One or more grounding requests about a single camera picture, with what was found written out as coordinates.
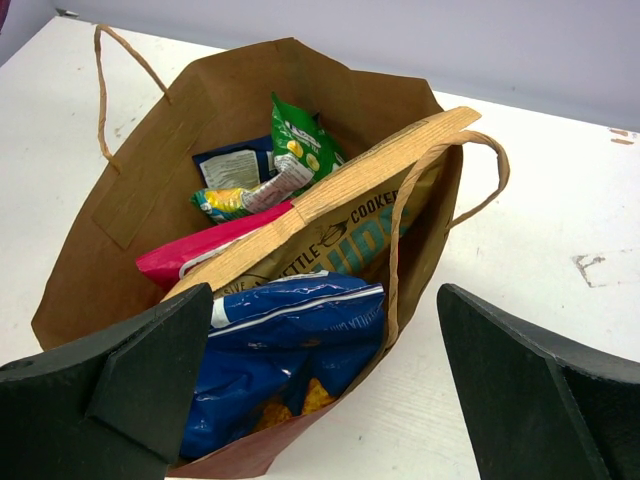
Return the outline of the brown kraft snack bag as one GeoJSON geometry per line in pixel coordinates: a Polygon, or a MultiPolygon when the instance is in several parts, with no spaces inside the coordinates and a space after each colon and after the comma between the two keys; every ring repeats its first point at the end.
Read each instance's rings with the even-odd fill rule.
{"type": "Polygon", "coordinates": [[[446,150],[480,117],[457,107],[393,134],[200,263],[170,296],[200,283],[225,296],[318,270],[372,278],[392,236],[406,232],[434,193],[446,150]]]}

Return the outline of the large blue chip bag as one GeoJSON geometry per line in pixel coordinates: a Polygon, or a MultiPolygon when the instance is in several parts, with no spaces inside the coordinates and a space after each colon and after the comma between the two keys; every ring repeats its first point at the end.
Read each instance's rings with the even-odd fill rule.
{"type": "Polygon", "coordinates": [[[384,302],[381,284],[328,271],[215,299],[181,456],[336,401],[381,348],[384,302]]]}

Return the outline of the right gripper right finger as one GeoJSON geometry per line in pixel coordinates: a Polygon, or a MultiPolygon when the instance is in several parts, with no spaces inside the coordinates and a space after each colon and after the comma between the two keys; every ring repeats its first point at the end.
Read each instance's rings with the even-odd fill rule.
{"type": "Polygon", "coordinates": [[[638,478],[638,363],[454,284],[437,310],[481,478],[638,478]]]}

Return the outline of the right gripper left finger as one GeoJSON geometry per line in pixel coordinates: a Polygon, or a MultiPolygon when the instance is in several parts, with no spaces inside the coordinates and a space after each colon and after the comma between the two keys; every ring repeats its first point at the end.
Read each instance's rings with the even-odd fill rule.
{"type": "Polygon", "coordinates": [[[200,284],[2,366],[2,478],[164,478],[179,454],[212,306],[200,284]]]}

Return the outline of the small blue snack bag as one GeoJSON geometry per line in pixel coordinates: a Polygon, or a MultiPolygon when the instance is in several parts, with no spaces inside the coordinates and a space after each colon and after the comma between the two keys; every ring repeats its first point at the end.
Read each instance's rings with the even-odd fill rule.
{"type": "Polygon", "coordinates": [[[251,189],[277,174],[272,152],[272,138],[266,135],[196,154],[192,160],[210,189],[251,189]]]}

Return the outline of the pink snack bag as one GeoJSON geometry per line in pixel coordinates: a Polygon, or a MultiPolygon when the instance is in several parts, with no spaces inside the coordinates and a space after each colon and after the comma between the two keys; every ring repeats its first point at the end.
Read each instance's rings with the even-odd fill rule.
{"type": "Polygon", "coordinates": [[[284,201],[267,211],[216,225],[172,241],[136,259],[138,270],[169,291],[196,266],[221,253],[265,225],[278,219],[292,208],[292,201],[284,201]]]}

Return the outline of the red paper bag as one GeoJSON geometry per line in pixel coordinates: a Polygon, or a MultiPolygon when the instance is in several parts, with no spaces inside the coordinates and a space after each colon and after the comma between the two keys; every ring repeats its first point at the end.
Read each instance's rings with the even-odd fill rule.
{"type": "MultiPolygon", "coordinates": [[[[445,112],[423,79],[351,69],[284,38],[204,57],[164,86],[163,96],[116,152],[81,207],[47,281],[32,328],[44,351],[102,331],[174,296],[145,279],[137,256],[205,224],[188,205],[198,176],[191,157],[264,134],[271,94],[320,118],[347,163],[409,125],[445,112]]],[[[385,349],[396,343],[431,280],[455,210],[462,148],[494,149],[498,184],[508,157],[469,126],[446,152],[435,191],[372,278],[389,292],[385,349]]]]}

